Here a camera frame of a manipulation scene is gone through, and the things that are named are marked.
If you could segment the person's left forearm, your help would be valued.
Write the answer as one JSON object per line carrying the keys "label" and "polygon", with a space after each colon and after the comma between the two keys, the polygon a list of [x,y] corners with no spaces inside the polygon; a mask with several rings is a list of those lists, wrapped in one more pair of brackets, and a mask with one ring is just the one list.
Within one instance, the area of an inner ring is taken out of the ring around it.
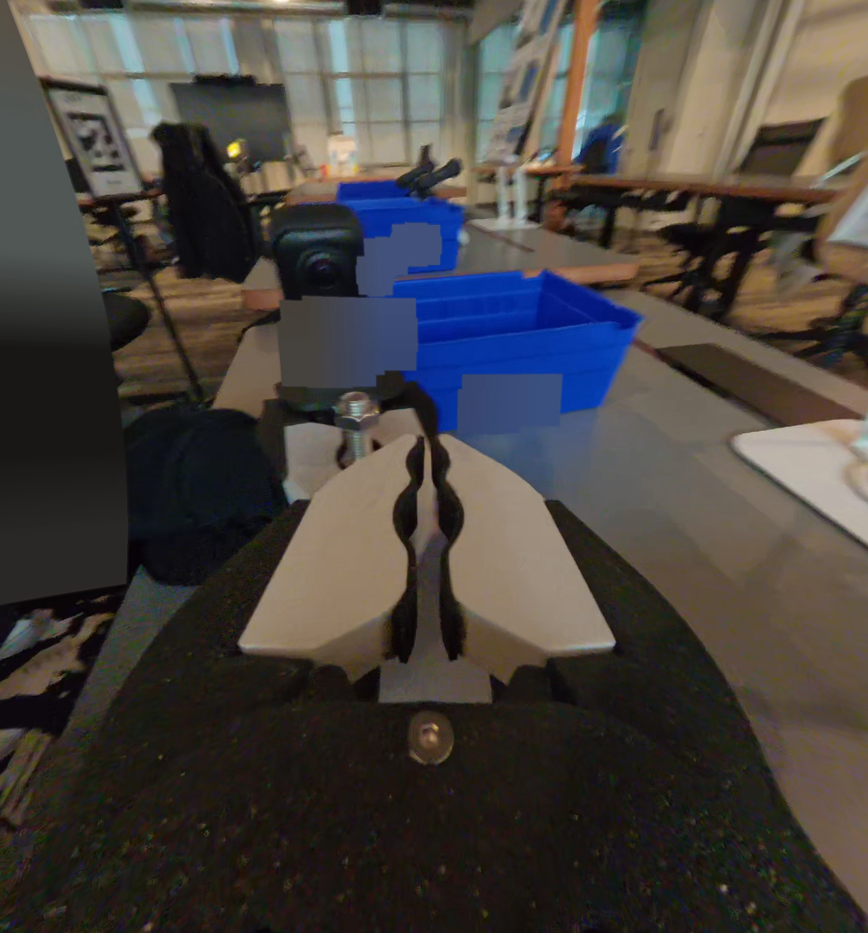
{"label": "person's left forearm", "polygon": [[288,508],[257,419],[170,406],[123,429],[128,572],[199,586]]}

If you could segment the blue divided plastic bin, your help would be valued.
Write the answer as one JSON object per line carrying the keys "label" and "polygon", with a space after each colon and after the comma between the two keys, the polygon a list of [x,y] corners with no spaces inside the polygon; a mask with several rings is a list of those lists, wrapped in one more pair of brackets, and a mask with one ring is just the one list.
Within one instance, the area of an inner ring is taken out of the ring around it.
{"label": "blue divided plastic bin", "polygon": [[397,281],[418,321],[417,365],[405,373],[435,403],[443,432],[458,428],[465,376],[562,379],[559,412],[600,408],[643,316],[544,271]]}

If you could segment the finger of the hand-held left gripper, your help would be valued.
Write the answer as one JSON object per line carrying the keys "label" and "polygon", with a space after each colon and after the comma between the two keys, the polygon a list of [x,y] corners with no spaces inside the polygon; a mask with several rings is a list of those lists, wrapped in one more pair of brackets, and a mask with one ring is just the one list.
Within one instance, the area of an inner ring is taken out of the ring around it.
{"label": "finger of the hand-held left gripper", "polygon": [[373,455],[392,448],[393,452],[384,453],[382,457],[408,458],[421,438],[421,422],[414,410],[385,412],[372,429],[371,437]]}
{"label": "finger of the hand-held left gripper", "polygon": [[343,435],[336,426],[286,426],[288,502],[311,499],[340,472],[337,454],[342,446]]}

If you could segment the wooden post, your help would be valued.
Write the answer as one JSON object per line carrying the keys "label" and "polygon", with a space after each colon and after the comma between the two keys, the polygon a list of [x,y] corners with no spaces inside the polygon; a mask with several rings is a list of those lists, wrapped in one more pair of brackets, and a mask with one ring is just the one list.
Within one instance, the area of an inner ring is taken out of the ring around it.
{"label": "wooden post", "polygon": [[557,139],[556,164],[571,164],[587,73],[589,49],[598,24],[600,1],[573,3],[573,33],[564,104]]}

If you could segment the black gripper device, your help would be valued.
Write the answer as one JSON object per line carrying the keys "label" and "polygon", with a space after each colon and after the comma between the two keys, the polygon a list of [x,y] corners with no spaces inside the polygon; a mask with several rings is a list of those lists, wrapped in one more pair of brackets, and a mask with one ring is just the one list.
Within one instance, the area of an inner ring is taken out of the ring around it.
{"label": "black gripper device", "polygon": [[438,166],[433,161],[422,161],[399,176],[395,186],[399,192],[419,198],[427,198],[438,181],[435,178]]}
{"label": "black gripper device", "polygon": [[[429,145],[425,145],[422,147],[419,162],[427,161],[427,160],[430,160],[436,163],[433,158],[432,148]],[[457,177],[463,170],[463,161],[457,157],[452,157],[448,159],[442,165],[437,164],[437,166],[438,166],[438,170],[435,175],[435,178],[438,181],[438,183],[436,184],[435,188]]]}

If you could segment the tan board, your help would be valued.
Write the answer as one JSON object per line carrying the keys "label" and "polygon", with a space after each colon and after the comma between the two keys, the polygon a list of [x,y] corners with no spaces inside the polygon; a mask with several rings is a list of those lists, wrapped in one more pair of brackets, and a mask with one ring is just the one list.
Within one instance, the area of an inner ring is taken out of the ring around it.
{"label": "tan board", "polygon": [[868,77],[850,84],[841,103],[836,149],[846,155],[854,143],[860,159],[828,205],[815,250],[826,273],[868,286]]}

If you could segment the black office chair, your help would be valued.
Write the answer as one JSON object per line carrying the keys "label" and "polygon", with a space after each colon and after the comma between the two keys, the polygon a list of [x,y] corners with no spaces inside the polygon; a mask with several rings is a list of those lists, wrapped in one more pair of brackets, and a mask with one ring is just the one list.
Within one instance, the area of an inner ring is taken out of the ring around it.
{"label": "black office chair", "polygon": [[822,118],[761,126],[733,174],[746,177],[792,177],[826,120]]}

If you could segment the white desk stand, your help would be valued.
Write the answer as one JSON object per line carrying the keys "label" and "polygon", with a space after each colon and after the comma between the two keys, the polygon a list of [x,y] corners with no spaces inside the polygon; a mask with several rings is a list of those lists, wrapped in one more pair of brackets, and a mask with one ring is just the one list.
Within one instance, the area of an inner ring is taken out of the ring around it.
{"label": "white desk stand", "polygon": [[731,448],[868,549],[868,412],[741,434]]}
{"label": "white desk stand", "polygon": [[492,216],[467,216],[472,227],[483,231],[505,232],[538,229],[539,219],[533,219],[529,201],[529,180],[533,170],[540,166],[534,162],[522,162],[512,167],[500,164],[491,172],[494,183],[495,204]]}

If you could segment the black jacket on chair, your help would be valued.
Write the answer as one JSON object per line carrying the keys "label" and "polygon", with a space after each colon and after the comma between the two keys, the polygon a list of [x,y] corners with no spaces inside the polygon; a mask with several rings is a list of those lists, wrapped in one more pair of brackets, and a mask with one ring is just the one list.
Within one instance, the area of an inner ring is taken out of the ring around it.
{"label": "black jacket on chair", "polygon": [[177,266],[185,278],[241,285],[260,258],[250,208],[206,127],[159,123],[151,132]]}

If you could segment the steel hex bolt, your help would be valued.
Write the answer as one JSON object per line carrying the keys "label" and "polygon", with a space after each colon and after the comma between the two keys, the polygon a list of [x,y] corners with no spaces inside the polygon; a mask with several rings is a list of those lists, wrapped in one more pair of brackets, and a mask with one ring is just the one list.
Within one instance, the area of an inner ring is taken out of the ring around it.
{"label": "steel hex bolt", "polygon": [[[338,400],[342,398],[346,400],[349,400],[349,399],[355,400],[358,398],[367,398],[367,397],[372,398],[370,395],[368,395],[365,392],[350,391],[340,396]],[[340,429],[339,431],[341,432],[342,442],[341,442],[341,447],[338,450],[337,460],[338,460],[338,465],[340,466],[341,469],[346,469],[348,466],[351,466],[353,463],[371,455],[371,451],[373,450],[373,442],[372,442],[372,437],[371,437],[372,429],[364,433],[346,433]]]}

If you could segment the wooden desk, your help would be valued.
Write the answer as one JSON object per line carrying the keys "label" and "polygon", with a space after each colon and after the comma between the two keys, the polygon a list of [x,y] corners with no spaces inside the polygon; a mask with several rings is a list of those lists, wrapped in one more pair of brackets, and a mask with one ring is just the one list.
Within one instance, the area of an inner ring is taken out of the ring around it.
{"label": "wooden desk", "polygon": [[848,192],[848,181],[813,177],[781,177],[767,174],[719,175],[655,173],[642,177],[632,174],[569,173],[563,181],[548,187],[543,204],[560,201],[563,193],[574,187],[627,191],[684,191],[703,197],[741,197],[779,204],[826,204]]}

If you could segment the dark screen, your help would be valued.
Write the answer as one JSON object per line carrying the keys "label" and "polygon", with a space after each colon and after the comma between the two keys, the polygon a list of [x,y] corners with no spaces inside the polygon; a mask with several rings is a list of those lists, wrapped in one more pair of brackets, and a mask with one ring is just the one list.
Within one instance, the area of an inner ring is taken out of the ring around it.
{"label": "dark screen", "polygon": [[200,75],[169,83],[183,123],[205,126],[217,147],[243,141],[254,162],[285,160],[292,126],[286,87],[253,76]]}

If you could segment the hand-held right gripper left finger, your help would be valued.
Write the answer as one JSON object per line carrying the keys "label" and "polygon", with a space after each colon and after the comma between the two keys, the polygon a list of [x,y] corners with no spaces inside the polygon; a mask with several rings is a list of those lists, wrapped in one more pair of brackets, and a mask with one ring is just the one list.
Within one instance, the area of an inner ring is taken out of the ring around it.
{"label": "hand-held right gripper left finger", "polygon": [[250,656],[336,666],[358,681],[407,662],[418,629],[412,536],[425,438],[397,437],[337,473],[306,504],[238,646]]}

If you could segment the leaning poster board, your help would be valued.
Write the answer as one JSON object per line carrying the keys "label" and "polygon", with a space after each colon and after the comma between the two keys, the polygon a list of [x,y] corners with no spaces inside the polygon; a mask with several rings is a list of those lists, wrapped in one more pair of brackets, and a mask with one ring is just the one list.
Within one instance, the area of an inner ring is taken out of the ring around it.
{"label": "leaning poster board", "polygon": [[523,3],[483,161],[508,165],[523,155],[561,21],[569,6],[569,1]]}

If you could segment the blue jacket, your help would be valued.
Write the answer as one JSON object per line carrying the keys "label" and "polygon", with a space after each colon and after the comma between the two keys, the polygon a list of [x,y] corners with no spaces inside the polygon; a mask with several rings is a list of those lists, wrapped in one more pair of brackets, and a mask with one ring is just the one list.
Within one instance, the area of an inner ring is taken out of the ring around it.
{"label": "blue jacket", "polygon": [[625,126],[616,115],[591,129],[583,141],[576,164],[582,173],[613,175],[617,172]]}

